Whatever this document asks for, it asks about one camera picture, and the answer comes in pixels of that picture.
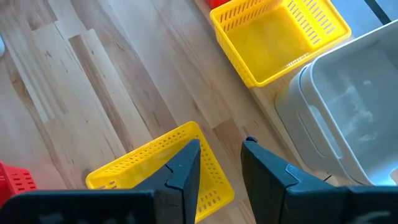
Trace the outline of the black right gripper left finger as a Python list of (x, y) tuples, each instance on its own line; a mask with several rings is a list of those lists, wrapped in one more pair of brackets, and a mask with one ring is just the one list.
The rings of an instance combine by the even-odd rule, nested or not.
[(199, 186), (194, 139), (132, 189), (26, 192), (1, 207), (1, 223), (194, 223)]

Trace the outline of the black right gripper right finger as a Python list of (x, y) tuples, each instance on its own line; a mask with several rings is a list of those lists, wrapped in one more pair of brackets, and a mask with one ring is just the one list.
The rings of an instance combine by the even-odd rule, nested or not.
[(247, 137), (246, 192), (257, 223), (397, 223), (397, 187), (335, 187)]

